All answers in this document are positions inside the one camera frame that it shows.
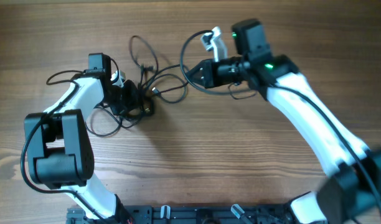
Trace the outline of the black USB cable blue plug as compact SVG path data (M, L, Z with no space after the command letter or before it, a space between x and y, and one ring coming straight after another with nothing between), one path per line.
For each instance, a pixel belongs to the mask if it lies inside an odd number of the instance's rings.
M163 91L158 90L153 83L162 78L175 78L180 81L179 86L175 86ZM129 129L136 126L145 117L150 117L155 113L153 98L157 97L169 104L176 104L184 100L187 95L188 83L178 75L172 73L157 74L146 80L144 83L135 85L131 80L124 82L124 86L119 89L119 96L107 103L103 102L95 106L96 109L106 112L116 123L116 128L109 133L96 133L91 128L87 131L95 136L105 138L115 134L119 129ZM174 90L182 90L182 95L176 100L168 100L163 97L164 93Z

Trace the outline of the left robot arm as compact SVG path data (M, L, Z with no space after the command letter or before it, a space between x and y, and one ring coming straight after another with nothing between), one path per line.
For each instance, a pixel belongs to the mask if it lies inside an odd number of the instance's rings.
M88 222L134 223L118 196L94 172L95 159L86 121L96 107L109 108L120 121L135 119L143 104L133 82L103 53L88 56L88 68L73 71L69 89L41 113L24 120L21 154L25 183L42 194L66 194L83 209Z

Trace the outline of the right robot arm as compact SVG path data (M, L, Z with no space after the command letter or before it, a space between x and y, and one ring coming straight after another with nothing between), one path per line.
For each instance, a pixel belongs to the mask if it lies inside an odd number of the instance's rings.
M344 223L376 208L381 219L381 147L371 149L325 106L300 69L285 55L273 55L262 23L247 19L232 26L237 55L229 57L214 27L197 33L214 56L184 72L195 89L218 95L220 86L246 82L248 91L284 114L315 153L326 174L316 191L290 200L283 223Z

